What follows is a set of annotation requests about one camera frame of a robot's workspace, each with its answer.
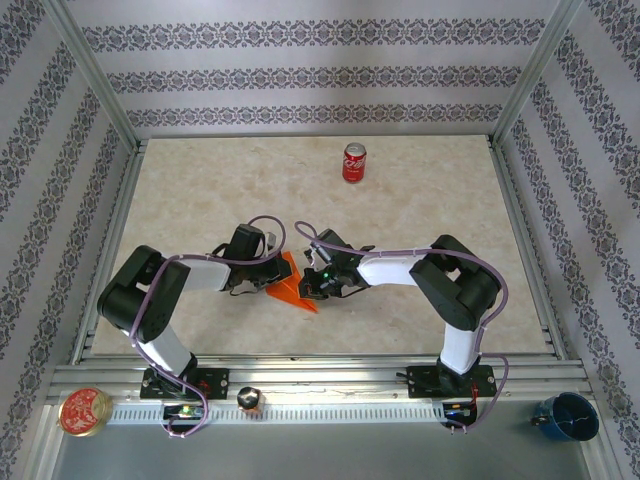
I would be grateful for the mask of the aluminium mounting rail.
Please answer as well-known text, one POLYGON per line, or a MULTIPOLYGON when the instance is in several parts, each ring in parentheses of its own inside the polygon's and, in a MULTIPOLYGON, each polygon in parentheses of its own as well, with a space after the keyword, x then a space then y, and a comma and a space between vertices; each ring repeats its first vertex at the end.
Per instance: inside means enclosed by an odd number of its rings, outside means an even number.
MULTIPOLYGON (((229 371, 230 397, 239 387, 250 385, 284 403, 296 403, 303 396, 321 402, 404 399, 407 387, 396 374, 409 366, 433 365, 435 361, 427 355, 226 355, 203 356, 199 364, 229 371)), ((516 354, 508 357, 508 363, 503 393, 509 399, 532 399, 538 394, 562 391, 592 392, 592 382, 580 360, 516 354)), ((80 387, 93 386, 117 401, 134 402, 139 399, 145 368, 146 363, 133 356, 94 356, 77 365, 58 366, 46 390, 46 400, 54 403, 80 387)))

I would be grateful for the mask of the red soda can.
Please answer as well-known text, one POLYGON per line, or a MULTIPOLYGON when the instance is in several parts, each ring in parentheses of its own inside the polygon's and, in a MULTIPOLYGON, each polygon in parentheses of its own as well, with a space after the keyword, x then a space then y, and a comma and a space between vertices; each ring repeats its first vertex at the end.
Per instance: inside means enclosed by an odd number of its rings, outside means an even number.
POLYGON ((349 143, 343 153, 342 176, 348 183, 358 183, 364 179, 367 151, 363 144, 349 143))

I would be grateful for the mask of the aluminium side rail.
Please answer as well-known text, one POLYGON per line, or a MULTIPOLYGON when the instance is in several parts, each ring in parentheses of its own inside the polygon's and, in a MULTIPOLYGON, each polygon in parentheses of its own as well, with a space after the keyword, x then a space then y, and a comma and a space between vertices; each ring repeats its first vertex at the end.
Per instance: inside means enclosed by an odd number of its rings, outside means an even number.
POLYGON ((122 171, 116 196, 114 197, 114 202, 108 217, 107 229, 104 232, 102 243, 96 257, 95 269, 91 277, 89 290, 84 299, 80 322, 76 329, 72 349, 69 351, 69 365, 78 365, 82 361, 89 333, 95 328, 98 322, 96 310, 97 298, 104 286, 108 283, 115 263, 117 250, 124 231, 126 218, 148 143, 148 139, 143 139, 139 142, 136 151, 131 154, 122 171))
POLYGON ((487 138, 487 143, 543 336, 558 360, 568 360, 570 355, 558 329, 550 297, 546 291, 535 255, 534 242, 527 229, 526 210, 521 207, 518 201, 517 189, 509 174, 504 156, 499 148, 493 145, 490 137, 487 138))

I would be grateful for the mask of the round red gold tin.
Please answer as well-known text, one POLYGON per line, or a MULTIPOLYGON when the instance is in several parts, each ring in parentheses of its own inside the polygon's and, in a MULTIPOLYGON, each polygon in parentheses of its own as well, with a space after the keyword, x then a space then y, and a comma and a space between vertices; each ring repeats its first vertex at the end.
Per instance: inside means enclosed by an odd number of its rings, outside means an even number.
POLYGON ((58 425, 68 435, 89 437, 106 426, 113 413, 109 395, 95 387, 73 391, 58 412, 58 425))

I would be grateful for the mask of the aluminium frame post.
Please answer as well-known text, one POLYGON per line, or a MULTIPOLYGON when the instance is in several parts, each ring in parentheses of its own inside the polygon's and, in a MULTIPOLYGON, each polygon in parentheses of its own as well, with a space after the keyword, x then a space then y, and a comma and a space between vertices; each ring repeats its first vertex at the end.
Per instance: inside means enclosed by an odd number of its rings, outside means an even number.
POLYGON ((74 57, 84 78, 105 108, 109 119, 120 138, 125 142, 128 151, 136 151, 140 144, 140 138, 136 134, 125 109, 118 100, 115 90, 100 66, 81 27, 67 6, 66 0, 40 0, 40 2, 74 57))
POLYGON ((494 148, 504 143, 506 136, 516 121, 517 116, 524 108, 529 95, 539 81, 553 52, 559 45, 577 10, 583 3, 584 0, 559 0, 538 43, 527 60, 513 92, 509 95, 489 135, 490 144, 494 148))

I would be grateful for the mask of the blue enamel mug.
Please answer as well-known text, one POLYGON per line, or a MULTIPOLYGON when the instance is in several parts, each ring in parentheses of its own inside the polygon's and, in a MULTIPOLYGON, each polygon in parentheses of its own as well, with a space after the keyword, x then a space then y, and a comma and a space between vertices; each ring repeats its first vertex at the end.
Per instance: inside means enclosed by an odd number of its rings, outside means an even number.
POLYGON ((590 441, 600 427, 598 413, 591 402, 573 392, 563 392, 539 402, 529 422, 548 439, 557 441, 590 441))

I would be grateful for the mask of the orange cloth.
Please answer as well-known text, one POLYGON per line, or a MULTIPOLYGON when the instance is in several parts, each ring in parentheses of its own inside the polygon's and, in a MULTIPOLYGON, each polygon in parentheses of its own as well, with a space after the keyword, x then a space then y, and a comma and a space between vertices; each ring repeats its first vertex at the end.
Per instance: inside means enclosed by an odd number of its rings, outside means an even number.
POLYGON ((266 288, 266 293, 272 298, 278 299, 290 305, 299 307, 301 309, 317 313, 313 300, 302 298, 299 294, 298 285, 302 280, 302 277, 297 269, 293 255, 289 252, 283 252, 282 257, 286 260, 291 268, 291 275, 277 283, 269 285, 266 288))

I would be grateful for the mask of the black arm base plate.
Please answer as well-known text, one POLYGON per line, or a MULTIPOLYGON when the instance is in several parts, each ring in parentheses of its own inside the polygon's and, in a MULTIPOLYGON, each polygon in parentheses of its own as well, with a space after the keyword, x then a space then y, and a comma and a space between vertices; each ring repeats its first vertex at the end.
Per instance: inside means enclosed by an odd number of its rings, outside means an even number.
POLYGON ((497 392, 495 375, 489 365, 475 365, 465 374, 456 374, 440 365, 406 368, 410 398, 470 398, 472 388, 479 397, 492 397, 497 392))
MULTIPOLYGON (((196 368, 184 380, 196 387, 207 400, 225 400, 229 384, 229 370, 222 368, 196 368)), ((139 396, 143 400, 188 400, 199 396, 179 383, 169 381, 152 368, 144 371, 139 396)))

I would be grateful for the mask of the small green circuit board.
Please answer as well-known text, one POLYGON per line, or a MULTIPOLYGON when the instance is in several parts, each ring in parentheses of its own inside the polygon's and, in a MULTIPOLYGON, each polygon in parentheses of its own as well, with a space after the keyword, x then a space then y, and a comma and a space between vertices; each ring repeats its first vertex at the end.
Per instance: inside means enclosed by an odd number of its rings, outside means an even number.
POLYGON ((204 416, 204 408, 196 405, 169 405, 163 409, 164 421, 199 421, 204 416))
POLYGON ((449 421, 471 424, 477 419, 475 402, 444 403, 444 414, 449 421))

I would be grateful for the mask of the small black round knob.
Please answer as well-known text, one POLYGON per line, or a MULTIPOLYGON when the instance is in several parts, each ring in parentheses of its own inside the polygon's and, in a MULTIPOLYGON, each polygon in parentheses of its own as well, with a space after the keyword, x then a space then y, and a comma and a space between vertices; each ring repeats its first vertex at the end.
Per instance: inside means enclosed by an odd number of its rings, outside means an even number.
POLYGON ((259 414, 264 405, 262 392, 251 386, 242 387, 236 396, 238 408, 247 414, 259 414))

